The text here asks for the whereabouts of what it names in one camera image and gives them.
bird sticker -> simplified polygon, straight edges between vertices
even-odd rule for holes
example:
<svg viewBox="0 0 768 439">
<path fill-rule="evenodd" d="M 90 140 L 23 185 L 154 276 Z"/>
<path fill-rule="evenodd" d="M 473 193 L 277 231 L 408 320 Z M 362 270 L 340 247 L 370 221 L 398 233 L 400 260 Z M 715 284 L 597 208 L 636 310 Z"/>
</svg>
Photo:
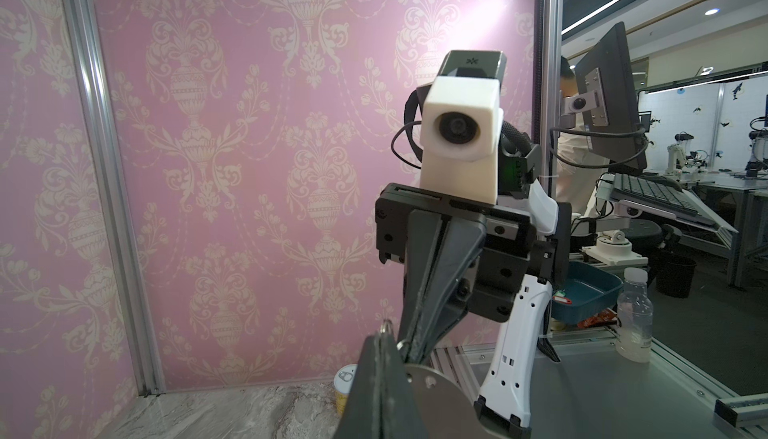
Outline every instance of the bird sticker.
<svg viewBox="0 0 768 439">
<path fill-rule="evenodd" d="M 739 94 L 741 94 L 742 92 L 744 92 L 743 90 L 741 90 L 741 87 L 742 87 L 743 85 L 744 85 L 744 82 L 739 82 L 739 85 L 738 85 L 738 86 L 736 86 L 736 88 L 735 88 L 734 90 L 732 90 L 732 91 L 731 91 L 731 93 L 732 93 L 732 94 L 734 94 L 734 100 L 736 100 L 736 99 L 738 98 L 738 97 L 736 97 L 736 96 L 738 96 Z"/>
</svg>

marble surface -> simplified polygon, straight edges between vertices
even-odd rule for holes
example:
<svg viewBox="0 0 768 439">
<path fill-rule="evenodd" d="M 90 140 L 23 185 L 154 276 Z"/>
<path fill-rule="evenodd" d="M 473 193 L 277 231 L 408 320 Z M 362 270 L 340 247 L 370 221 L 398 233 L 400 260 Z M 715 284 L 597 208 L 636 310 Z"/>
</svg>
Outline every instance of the marble surface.
<svg viewBox="0 0 768 439">
<path fill-rule="evenodd" d="M 325 439 L 339 423 L 331 384 L 139 397 L 99 439 Z"/>
</svg>

black trash bin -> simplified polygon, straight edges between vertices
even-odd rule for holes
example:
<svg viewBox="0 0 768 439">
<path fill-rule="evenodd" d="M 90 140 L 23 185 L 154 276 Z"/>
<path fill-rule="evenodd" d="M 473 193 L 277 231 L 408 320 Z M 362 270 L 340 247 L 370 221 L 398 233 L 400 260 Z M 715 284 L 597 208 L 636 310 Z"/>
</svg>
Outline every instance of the black trash bin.
<svg viewBox="0 0 768 439">
<path fill-rule="evenodd" d="M 658 251 L 651 265 L 649 282 L 656 279 L 656 290 L 664 295 L 685 299 L 690 294 L 696 261 L 682 255 Z"/>
</svg>

teal plastic bin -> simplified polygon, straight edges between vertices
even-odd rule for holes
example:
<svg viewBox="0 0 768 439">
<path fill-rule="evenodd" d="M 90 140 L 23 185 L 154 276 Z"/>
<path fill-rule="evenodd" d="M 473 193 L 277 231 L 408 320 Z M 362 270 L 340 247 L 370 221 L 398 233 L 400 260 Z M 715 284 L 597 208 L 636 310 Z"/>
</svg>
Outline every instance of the teal plastic bin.
<svg viewBox="0 0 768 439">
<path fill-rule="evenodd" d="M 578 324 L 584 319 L 616 304 L 621 279 L 584 262 L 568 265 L 568 279 L 561 288 L 570 304 L 552 300 L 552 317 L 565 324 Z"/>
</svg>

